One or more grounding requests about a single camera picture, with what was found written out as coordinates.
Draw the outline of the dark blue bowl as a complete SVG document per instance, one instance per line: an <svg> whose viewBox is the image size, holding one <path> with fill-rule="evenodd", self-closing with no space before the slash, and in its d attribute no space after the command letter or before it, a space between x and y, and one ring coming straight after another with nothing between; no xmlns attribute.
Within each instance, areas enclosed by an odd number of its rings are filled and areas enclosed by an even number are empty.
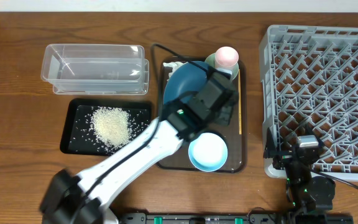
<svg viewBox="0 0 358 224"><path fill-rule="evenodd" d="M204 70L184 63L169 78L163 94L163 103L167 104L188 91L200 91L206 82L207 74Z"/></svg>

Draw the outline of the pink cup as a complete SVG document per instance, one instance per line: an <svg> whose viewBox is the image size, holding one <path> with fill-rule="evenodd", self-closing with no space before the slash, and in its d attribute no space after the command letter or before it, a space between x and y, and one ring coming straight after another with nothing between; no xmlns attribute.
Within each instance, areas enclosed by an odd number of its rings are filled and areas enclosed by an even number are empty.
<svg viewBox="0 0 358 224"><path fill-rule="evenodd" d="M215 68L232 70L239 60L239 54L232 47L221 47L217 49L214 59Z"/></svg>

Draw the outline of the light blue bowl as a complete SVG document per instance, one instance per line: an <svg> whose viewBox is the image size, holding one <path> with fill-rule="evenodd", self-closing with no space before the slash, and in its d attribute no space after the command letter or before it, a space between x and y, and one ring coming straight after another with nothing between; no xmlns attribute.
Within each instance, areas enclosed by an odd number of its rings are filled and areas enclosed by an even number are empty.
<svg viewBox="0 0 358 224"><path fill-rule="evenodd" d="M197 169L203 172L214 172L226 163L228 149L224 139L219 135L203 133L190 142L188 156Z"/></svg>

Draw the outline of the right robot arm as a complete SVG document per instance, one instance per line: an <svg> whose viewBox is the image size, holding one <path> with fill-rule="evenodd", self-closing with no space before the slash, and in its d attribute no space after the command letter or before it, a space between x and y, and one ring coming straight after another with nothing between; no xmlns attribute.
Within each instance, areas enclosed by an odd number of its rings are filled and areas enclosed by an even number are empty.
<svg viewBox="0 0 358 224"><path fill-rule="evenodd" d="M324 143L309 126L305 134L286 151L278 149L271 130L267 131L264 158L272 159L275 169L287 176L286 195L293 208L275 219L276 223L327 223L325 212L333 209L335 183L332 179L311 175L310 165L319 160Z"/></svg>

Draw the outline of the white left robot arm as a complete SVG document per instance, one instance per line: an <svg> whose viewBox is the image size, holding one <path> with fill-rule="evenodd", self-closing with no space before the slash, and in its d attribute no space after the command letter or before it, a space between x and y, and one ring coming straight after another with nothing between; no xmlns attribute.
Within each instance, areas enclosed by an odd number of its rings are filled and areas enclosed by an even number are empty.
<svg viewBox="0 0 358 224"><path fill-rule="evenodd" d="M158 118L133 141L93 167L56 173L40 204L43 223L117 223L113 200L156 162L197 138L210 123L229 121L238 101L232 81L215 74L199 92L163 106Z"/></svg>

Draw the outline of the grey dishwasher rack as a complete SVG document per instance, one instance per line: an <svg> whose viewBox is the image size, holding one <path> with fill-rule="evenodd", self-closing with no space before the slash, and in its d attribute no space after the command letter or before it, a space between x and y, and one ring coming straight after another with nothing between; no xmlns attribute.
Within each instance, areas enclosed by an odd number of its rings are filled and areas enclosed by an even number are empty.
<svg viewBox="0 0 358 224"><path fill-rule="evenodd" d="M259 45L264 147L288 150L310 126L313 168L358 182L358 28L270 26Z"/></svg>

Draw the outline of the wooden chopstick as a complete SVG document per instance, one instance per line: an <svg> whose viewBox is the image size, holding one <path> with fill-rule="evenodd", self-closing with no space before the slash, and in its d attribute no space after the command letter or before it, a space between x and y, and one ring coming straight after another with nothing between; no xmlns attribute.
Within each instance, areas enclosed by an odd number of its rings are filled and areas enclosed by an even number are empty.
<svg viewBox="0 0 358 224"><path fill-rule="evenodd" d="M237 74L237 89L239 93L238 99L238 120L239 120L239 135L242 135L242 105L241 105L241 71Z"/></svg>

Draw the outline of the mint green bowl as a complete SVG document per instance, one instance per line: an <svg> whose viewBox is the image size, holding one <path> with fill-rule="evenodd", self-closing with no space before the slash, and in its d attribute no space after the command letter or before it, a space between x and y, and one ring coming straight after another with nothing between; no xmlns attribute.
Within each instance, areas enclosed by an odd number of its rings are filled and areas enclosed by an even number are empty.
<svg viewBox="0 0 358 224"><path fill-rule="evenodd" d="M207 63L209 66L211 67L215 67L215 53L209 55L205 61L205 63ZM237 75L239 74L239 64L236 63L233 68L231 69L231 81L233 81Z"/></svg>

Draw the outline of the brown serving tray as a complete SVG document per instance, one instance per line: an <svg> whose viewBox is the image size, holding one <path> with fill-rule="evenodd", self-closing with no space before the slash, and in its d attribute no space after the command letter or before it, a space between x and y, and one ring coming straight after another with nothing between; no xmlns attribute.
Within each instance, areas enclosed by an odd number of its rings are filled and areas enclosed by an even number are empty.
<svg viewBox="0 0 358 224"><path fill-rule="evenodd" d="M241 71L241 105L242 105L242 135L239 135L238 104L234 108L229 126L211 124L209 131L220 135L228 148L226 163L216 172L234 174L244 169L247 164L247 111L246 97L246 67L242 61L238 61ZM237 77L233 84L237 88ZM168 156L157 163L162 169L197 171L197 168L190 162L188 156L188 144L182 145L176 153Z"/></svg>

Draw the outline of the crumpled white paper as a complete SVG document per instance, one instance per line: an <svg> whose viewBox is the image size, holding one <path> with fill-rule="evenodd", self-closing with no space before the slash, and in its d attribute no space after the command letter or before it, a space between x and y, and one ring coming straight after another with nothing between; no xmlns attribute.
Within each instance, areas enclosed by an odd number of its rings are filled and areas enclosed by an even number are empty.
<svg viewBox="0 0 358 224"><path fill-rule="evenodd" d="M184 63L183 62L179 62L179 61L177 61L177 62L164 62L163 63L163 66L164 67L169 67L169 68L171 68L172 69L172 71L174 72L176 69L178 69L178 68L180 68L182 65L184 65Z"/></svg>

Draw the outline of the pile of rice grains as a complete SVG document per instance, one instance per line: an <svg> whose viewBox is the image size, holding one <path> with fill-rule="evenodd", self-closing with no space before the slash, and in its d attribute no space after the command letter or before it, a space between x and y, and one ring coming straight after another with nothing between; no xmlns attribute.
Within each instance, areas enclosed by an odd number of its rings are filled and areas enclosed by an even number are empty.
<svg viewBox="0 0 358 224"><path fill-rule="evenodd" d="M96 139L108 147L121 147L130 142L132 129L129 113L121 108L98 108L91 117Z"/></svg>

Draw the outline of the black rectangular tray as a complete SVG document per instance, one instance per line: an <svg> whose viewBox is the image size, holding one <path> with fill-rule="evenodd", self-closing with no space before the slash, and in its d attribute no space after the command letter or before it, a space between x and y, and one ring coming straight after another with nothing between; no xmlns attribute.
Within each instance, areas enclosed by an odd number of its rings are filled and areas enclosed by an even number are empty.
<svg viewBox="0 0 358 224"><path fill-rule="evenodd" d="M110 156L141 134L151 115L147 101L76 98L68 105L60 151Z"/></svg>

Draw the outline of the clear plastic bin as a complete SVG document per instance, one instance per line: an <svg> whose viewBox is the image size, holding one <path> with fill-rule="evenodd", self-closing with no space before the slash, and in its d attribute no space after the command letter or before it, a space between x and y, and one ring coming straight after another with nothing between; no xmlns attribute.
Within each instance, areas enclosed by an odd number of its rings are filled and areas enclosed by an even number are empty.
<svg viewBox="0 0 358 224"><path fill-rule="evenodd" d="M57 95L145 95L149 61L141 45L50 44L40 77Z"/></svg>

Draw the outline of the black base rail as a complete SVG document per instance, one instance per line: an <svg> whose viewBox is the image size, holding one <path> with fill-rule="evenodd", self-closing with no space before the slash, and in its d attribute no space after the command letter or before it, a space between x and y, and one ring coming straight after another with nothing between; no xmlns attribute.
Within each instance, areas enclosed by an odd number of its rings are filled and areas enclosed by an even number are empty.
<svg viewBox="0 0 358 224"><path fill-rule="evenodd" d="M295 222L276 213L253 213L246 215L162 215L127 213L119 218L119 224L270 224L270 223L327 223L351 224L349 215L307 215L300 216Z"/></svg>

